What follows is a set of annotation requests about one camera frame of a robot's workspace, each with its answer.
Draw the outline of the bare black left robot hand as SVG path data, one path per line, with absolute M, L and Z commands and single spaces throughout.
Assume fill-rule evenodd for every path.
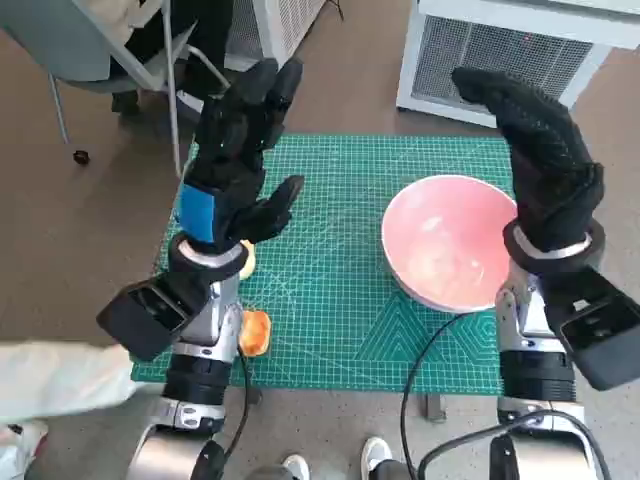
M 242 240 L 253 244 L 277 236 L 291 218 L 304 184 L 301 175 L 283 180 L 261 197 L 264 154 L 284 132 L 284 119 L 303 75 L 297 58 L 273 58 L 237 76 L 219 99 L 205 102 L 178 196 L 178 223 L 207 253 L 223 253 Z

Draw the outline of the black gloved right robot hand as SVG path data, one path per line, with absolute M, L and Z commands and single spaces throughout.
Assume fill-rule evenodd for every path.
M 568 108 L 504 72 L 457 67 L 463 100 L 486 107 L 510 149 L 518 222 L 529 242 L 549 252 L 584 240 L 604 196 L 595 162 Z

